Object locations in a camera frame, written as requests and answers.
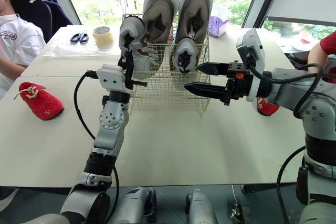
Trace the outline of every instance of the tissue box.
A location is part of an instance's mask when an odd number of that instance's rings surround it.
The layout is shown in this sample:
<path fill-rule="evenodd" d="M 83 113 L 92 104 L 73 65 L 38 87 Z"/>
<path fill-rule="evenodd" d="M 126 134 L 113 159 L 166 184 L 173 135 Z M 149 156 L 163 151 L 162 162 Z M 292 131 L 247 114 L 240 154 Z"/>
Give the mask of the tissue box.
<path fill-rule="evenodd" d="M 215 38 L 219 38 L 226 32 L 228 23 L 228 19 L 223 21 L 216 16 L 211 16 L 209 20 L 209 35 Z"/>

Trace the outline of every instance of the chair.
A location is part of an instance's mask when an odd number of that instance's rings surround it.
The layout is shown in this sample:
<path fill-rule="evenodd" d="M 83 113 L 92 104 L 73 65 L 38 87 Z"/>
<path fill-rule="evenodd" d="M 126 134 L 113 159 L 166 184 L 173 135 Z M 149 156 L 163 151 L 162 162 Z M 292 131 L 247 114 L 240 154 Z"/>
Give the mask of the chair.
<path fill-rule="evenodd" d="M 72 25 L 59 4 L 36 0 L 10 0 L 13 8 L 20 17 L 41 28 L 45 42 L 58 31 L 60 27 Z"/>
<path fill-rule="evenodd" d="M 41 28 L 43 38 L 45 42 L 48 43 L 53 36 L 53 21 L 50 7 L 47 4 L 41 0 L 36 0 L 33 3 L 21 4 L 19 7 L 16 7 L 15 12 L 18 13 L 22 19 Z"/>
<path fill-rule="evenodd" d="M 291 54 L 286 54 L 287 58 L 291 61 L 294 61 L 297 63 L 297 65 L 294 64 L 295 67 L 306 65 L 308 62 L 308 55 L 310 51 L 304 51 L 304 52 L 294 52 Z M 331 68 L 336 67 L 336 55 L 329 55 L 327 63 L 325 64 L 324 73 L 328 73 Z"/>

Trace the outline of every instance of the tape roll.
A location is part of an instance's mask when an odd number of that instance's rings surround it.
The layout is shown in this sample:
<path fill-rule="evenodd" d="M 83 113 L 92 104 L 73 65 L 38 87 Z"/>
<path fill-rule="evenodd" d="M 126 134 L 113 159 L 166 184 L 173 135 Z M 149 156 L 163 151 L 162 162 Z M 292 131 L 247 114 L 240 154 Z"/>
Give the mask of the tape roll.
<path fill-rule="evenodd" d="M 93 30 L 92 35 L 97 45 L 108 45 L 113 43 L 113 36 L 110 27 L 97 27 Z"/>

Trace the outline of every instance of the white sneaker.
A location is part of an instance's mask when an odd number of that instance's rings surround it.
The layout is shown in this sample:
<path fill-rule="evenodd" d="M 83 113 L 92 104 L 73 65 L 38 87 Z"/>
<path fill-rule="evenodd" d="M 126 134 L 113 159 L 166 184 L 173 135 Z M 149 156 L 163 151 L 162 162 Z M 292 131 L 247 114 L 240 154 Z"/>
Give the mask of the white sneaker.
<path fill-rule="evenodd" d="M 178 8 L 179 0 L 144 0 L 142 18 L 148 43 L 167 44 Z M 152 47 L 158 56 L 159 65 L 153 65 L 151 71 L 158 71 L 164 58 L 165 45 Z"/>
<path fill-rule="evenodd" d="M 176 46 L 173 56 L 173 65 L 181 73 L 196 71 L 198 64 L 198 48 L 193 39 L 184 38 Z"/>
<path fill-rule="evenodd" d="M 158 57 L 155 52 L 149 52 L 147 43 L 144 41 L 146 31 L 142 19 L 129 16 L 124 19 L 120 27 L 119 47 L 121 49 L 121 61 L 126 61 L 126 52 L 133 55 L 133 77 L 146 79 L 151 76 L 151 67 L 158 66 Z"/>
<path fill-rule="evenodd" d="M 195 67 L 198 64 L 199 55 L 197 52 L 195 56 L 194 50 L 191 54 L 190 49 L 196 47 L 195 43 L 202 44 L 204 42 L 208 30 L 212 3 L 213 0 L 180 0 L 178 8 L 179 25 L 175 39 L 179 51 L 171 55 L 171 57 L 175 69 L 181 73 L 196 71 Z"/>
<path fill-rule="evenodd" d="M 202 44 L 208 30 L 213 0 L 180 0 L 176 43 L 189 37 Z"/>
<path fill-rule="evenodd" d="M 0 200 L 0 212 L 5 210 L 11 204 L 18 191 L 19 189 L 15 188 L 8 196 L 6 196 L 6 198 Z"/>

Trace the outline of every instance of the scissors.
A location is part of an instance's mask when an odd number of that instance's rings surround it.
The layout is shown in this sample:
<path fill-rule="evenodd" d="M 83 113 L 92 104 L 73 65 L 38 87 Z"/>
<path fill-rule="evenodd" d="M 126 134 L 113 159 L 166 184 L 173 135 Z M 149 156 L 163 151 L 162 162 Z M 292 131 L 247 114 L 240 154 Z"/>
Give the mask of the scissors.
<path fill-rule="evenodd" d="M 87 43 L 88 40 L 89 40 L 89 36 L 86 33 L 86 31 L 82 31 L 80 33 L 77 33 L 77 34 L 73 35 L 70 39 L 71 43 L 80 42 L 81 44 Z"/>

